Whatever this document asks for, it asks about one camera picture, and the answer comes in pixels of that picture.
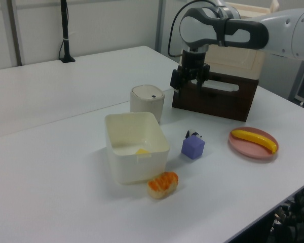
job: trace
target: dark brown box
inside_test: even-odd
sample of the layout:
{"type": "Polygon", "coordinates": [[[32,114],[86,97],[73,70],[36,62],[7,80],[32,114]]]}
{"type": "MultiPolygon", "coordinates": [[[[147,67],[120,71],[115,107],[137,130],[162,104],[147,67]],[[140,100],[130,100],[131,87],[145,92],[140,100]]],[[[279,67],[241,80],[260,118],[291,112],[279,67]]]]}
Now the dark brown box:
{"type": "Polygon", "coordinates": [[[237,91],[223,91],[202,87],[200,92],[195,84],[188,82],[179,93],[174,92],[172,107],[195,111],[224,118],[247,120],[259,80],[209,73],[209,79],[239,86],[237,91]]]}

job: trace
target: yellow banana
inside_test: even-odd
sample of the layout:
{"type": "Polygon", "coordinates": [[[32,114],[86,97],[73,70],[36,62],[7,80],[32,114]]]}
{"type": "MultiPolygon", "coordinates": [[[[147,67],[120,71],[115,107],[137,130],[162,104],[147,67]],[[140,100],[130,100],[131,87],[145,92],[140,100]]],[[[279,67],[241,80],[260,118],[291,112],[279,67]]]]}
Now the yellow banana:
{"type": "Polygon", "coordinates": [[[244,131],[244,130],[233,130],[231,131],[231,134],[236,138],[241,138],[253,143],[257,143],[267,149],[269,149],[272,154],[276,153],[277,151],[277,145],[275,142],[270,140],[269,138],[266,138],[265,136],[262,136],[260,134],[244,131]]]}

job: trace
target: purple cube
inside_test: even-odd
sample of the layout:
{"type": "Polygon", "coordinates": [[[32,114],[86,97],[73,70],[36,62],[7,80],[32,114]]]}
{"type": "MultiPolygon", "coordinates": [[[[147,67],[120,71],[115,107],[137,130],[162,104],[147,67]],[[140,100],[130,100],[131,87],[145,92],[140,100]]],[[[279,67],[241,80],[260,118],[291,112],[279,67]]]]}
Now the purple cube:
{"type": "Polygon", "coordinates": [[[195,159],[203,154],[205,141],[192,135],[182,143],[181,152],[191,159],[195,159]]]}

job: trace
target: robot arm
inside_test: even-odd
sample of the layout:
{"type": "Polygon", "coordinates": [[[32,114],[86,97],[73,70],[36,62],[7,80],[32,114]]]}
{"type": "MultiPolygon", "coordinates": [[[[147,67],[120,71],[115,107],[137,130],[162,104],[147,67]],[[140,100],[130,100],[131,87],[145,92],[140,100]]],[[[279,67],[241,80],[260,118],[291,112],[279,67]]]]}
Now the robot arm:
{"type": "Polygon", "coordinates": [[[189,80],[197,87],[208,79],[204,64],[209,45],[248,48],[304,60],[304,9],[286,10],[249,19],[240,19],[223,1],[217,6],[189,9],[180,23],[183,40],[181,66],[173,71],[170,85],[177,90],[189,80]]]}

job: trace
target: black stand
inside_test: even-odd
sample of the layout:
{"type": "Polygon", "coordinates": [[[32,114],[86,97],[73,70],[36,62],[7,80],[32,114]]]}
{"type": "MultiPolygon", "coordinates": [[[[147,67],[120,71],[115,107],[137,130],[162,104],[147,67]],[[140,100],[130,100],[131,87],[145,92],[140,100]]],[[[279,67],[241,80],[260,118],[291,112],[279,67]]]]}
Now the black stand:
{"type": "Polygon", "coordinates": [[[60,60],[63,63],[75,62],[75,59],[70,55],[69,48],[69,34],[67,29],[68,13],[66,0],[61,0],[61,14],[62,14],[62,28],[63,28],[63,44],[64,44],[64,57],[60,60]]]}

